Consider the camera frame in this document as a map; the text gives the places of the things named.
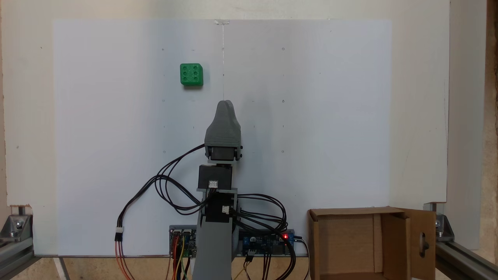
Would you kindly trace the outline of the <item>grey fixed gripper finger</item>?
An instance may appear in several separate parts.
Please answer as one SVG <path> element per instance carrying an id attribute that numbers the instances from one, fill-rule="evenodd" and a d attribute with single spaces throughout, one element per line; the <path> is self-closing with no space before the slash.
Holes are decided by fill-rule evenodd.
<path id="1" fill-rule="evenodd" d="M 219 101 L 213 122 L 205 135 L 207 147 L 240 147 L 242 143 L 241 126 L 235 116 L 233 103 Z"/>

